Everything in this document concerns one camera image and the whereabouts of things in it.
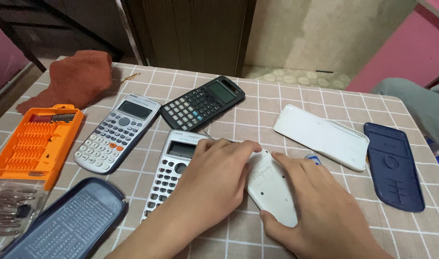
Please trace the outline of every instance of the scientific calculator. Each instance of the scientific calculator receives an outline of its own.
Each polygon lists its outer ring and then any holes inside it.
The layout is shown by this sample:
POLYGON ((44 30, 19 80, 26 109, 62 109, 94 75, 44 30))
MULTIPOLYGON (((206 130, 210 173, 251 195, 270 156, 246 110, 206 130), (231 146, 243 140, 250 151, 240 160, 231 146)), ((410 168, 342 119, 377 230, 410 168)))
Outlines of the scientific calculator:
POLYGON ((127 94, 116 107, 74 153, 74 161, 90 172, 112 173, 151 127, 160 103, 127 94))
POLYGON ((197 131, 245 99, 245 93, 225 76, 211 80, 160 108, 176 130, 197 131))
POLYGON ((151 211, 162 204, 173 192, 178 178, 189 165, 197 143, 201 139, 209 139, 209 137, 182 130, 171 130, 168 133, 160 153, 157 171, 141 217, 142 220, 146 219, 151 211))

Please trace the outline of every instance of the black calculator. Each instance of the black calculator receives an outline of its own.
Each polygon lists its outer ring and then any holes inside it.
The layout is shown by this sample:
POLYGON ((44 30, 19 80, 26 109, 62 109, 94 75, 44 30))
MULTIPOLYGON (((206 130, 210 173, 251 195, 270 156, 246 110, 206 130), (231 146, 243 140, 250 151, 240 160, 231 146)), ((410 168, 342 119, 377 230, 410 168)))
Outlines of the black calculator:
POLYGON ((160 108, 162 118, 175 130, 197 131, 245 99, 245 93, 219 76, 160 108))

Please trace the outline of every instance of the brown cloth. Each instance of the brown cloth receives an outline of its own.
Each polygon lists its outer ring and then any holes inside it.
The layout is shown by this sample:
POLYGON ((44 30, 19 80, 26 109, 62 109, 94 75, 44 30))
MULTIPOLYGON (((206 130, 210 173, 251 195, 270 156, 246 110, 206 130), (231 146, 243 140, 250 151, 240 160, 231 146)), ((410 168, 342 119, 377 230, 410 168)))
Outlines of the brown cloth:
POLYGON ((72 57, 50 65, 50 85, 36 97, 20 103, 16 110, 25 114, 33 107, 49 108, 56 104, 87 107, 96 96, 111 86, 111 56, 96 50, 80 50, 72 57))

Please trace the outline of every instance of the calculator faceplate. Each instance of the calculator faceplate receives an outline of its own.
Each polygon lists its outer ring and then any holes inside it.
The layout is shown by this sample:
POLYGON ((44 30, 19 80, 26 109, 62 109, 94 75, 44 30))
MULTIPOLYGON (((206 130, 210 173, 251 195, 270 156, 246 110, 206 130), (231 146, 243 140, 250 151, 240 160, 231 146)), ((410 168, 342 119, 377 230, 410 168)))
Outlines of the calculator faceplate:
POLYGON ((160 108, 167 124, 176 130, 197 131, 245 99, 245 92, 225 76, 220 76, 160 108), (217 83, 235 97, 229 102, 211 90, 217 83))
POLYGON ((112 173, 147 132, 157 118, 160 106, 146 97, 127 94, 75 151, 74 161, 93 173, 112 173), (119 110, 126 102, 151 112, 143 119, 119 110))
POLYGON ((143 210, 141 220, 146 219, 151 211, 162 204, 176 187, 178 179, 181 177, 181 174, 177 173, 177 165, 184 164, 185 167, 187 167, 191 161, 191 158, 189 157, 180 157, 168 154, 171 144, 173 142, 177 142, 197 146, 199 140, 201 139, 210 138, 202 134, 186 132, 183 130, 171 130, 168 133, 164 147, 160 153, 154 180, 151 190, 149 191, 148 200, 143 210))

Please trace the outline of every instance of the gray pants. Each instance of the gray pants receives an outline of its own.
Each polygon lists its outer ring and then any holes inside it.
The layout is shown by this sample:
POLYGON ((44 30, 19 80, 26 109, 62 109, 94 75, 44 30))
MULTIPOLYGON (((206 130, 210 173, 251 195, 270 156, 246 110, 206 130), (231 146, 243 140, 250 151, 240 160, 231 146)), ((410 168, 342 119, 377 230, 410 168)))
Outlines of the gray pants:
POLYGON ((439 144, 439 94, 410 80, 387 78, 372 90, 373 94, 398 97, 407 107, 419 129, 439 144))

